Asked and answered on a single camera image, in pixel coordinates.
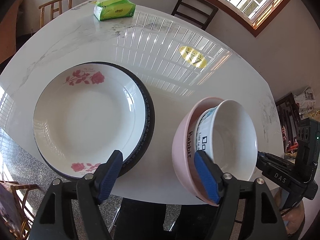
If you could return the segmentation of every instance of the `floral pattern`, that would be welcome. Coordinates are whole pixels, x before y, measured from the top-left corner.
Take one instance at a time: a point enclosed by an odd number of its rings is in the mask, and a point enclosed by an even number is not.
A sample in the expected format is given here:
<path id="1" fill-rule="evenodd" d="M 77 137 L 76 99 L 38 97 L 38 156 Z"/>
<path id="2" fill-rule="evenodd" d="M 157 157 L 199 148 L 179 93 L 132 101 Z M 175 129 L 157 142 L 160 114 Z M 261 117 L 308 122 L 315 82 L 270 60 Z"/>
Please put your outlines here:
<path id="1" fill-rule="evenodd" d="M 79 171 L 87 171 L 87 172 L 92 172 L 95 171 L 101 163 L 97 163 L 95 165 L 92 165 L 91 163 L 86 163 L 87 165 L 84 165 L 84 163 L 72 163 L 71 168 L 73 169 L 74 172 L 79 172 Z"/>
<path id="2" fill-rule="evenodd" d="M 100 84 L 104 82 L 104 75 L 100 71 L 96 73 L 92 72 L 94 72 L 93 69 L 78 69 L 72 73 L 72 76 L 66 77 L 66 82 L 64 82 L 64 84 L 69 83 L 70 86 L 74 86 L 81 82 L 84 82 L 84 84 L 87 85 L 90 84 L 90 81 L 92 84 Z"/>

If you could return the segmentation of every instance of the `human hand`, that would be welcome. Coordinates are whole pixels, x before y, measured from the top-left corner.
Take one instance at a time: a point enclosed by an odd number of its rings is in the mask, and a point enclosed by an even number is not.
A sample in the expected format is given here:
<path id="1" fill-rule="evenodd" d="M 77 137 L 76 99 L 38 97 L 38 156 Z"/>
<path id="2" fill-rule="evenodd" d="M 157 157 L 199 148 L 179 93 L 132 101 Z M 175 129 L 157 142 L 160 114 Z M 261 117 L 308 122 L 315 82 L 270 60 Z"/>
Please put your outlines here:
<path id="1" fill-rule="evenodd" d="M 282 193 L 282 189 L 280 189 L 274 196 L 274 200 L 276 202 L 277 207 L 279 207 L 281 203 L 281 193 Z M 283 214 L 287 210 L 288 209 L 284 209 L 280 213 Z M 288 221 L 288 224 L 285 227 L 285 229 L 287 230 L 287 233 L 290 235 L 294 234 L 299 229 L 304 219 L 303 201 L 301 200 L 301 202 L 296 207 L 294 207 L 287 214 L 283 215 L 282 219 L 283 221 Z"/>

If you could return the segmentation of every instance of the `pink bowl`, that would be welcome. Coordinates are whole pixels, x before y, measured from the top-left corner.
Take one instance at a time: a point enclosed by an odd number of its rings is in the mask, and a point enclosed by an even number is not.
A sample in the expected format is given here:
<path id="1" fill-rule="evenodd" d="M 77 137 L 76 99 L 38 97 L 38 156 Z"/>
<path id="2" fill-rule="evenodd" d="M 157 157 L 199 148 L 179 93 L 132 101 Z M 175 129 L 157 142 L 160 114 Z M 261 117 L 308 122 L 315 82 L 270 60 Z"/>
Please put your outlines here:
<path id="1" fill-rule="evenodd" d="M 172 143 L 172 163 L 180 183 L 192 195 L 210 205 L 216 205 L 208 199 L 201 179 L 194 165 L 194 152 L 188 151 L 187 137 L 189 125 L 195 122 L 200 115 L 209 108 L 218 106 L 223 99 L 208 97 L 200 100 L 181 121 Z"/>

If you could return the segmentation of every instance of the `green tissue package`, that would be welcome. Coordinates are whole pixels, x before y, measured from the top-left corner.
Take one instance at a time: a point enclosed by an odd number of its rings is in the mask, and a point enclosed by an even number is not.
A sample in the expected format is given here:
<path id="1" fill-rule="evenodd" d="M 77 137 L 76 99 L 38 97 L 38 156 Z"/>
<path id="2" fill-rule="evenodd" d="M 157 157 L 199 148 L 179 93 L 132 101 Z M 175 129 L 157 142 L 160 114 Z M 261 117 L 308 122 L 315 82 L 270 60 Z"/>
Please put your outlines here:
<path id="1" fill-rule="evenodd" d="M 94 15 L 99 21 L 132 17 L 136 5 L 129 0 L 97 0 L 94 6 Z"/>

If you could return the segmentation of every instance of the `black plate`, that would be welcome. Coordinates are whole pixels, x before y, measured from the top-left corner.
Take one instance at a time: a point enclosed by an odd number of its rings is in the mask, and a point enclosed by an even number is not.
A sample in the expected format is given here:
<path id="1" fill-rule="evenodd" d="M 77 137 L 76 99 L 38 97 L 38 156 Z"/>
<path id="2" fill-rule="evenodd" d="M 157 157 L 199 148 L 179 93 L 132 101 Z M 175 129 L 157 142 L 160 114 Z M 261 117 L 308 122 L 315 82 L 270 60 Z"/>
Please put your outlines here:
<path id="1" fill-rule="evenodd" d="M 143 84 L 143 82 L 135 75 L 133 74 L 131 71 L 127 70 L 124 67 L 121 67 L 119 65 L 113 64 L 113 63 L 108 63 L 108 62 L 100 62 L 100 61 L 94 61 L 94 62 L 86 62 L 86 63 L 82 63 L 76 66 L 81 66 L 84 64 L 102 64 L 102 65 L 109 65 L 112 67 L 115 67 L 119 70 L 121 70 L 122 72 L 126 73 L 134 82 L 135 84 L 138 86 L 144 102 L 145 102 L 145 107 L 146 107 L 146 121 L 145 121 L 145 126 L 143 129 L 143 133 L 140 137 L 140 140 L 137 144 L 137 146 L 135 147 L 135 149 L 133 150 L 133 152 L 124 160 L 123 164 L 122 164 L 122 168 L 121 171 L 119 173 L 119 177 L 122 176 L 123 174 L 125 174 L 126 172 L 128 172 L 129 170 L 131 170 L 134 165 L 137 164 L 137 162 L 142 158 L 142 156 L 144 155 L 144 153 L 146 152 L 146 150 L 148 149 L 148 146 L 150 144 L 150 141 L 152 139 L 152 135 L 153 135 L 153 130 L 155 128 L 155 109 L 153 106 L 153 102 L 151 99 L 151 96 L 149 94 L 149 91 L 147 90 L 146 86 Z M 54 170 L 57 174 L 59 174 L 61 177 L 68 179 L 68 180 L 78 180 L 79 178 L 76 177 L 72 177 L 72 176 L 68 176 L 58 170 L 56 170 L 54 167 L 52 167 L 47 161 L 46 159 L 43 157 L 43 155 L 41 154 L 42 158 L 44 159 L 44 161 L 47 163 L 47 165 Z"/>

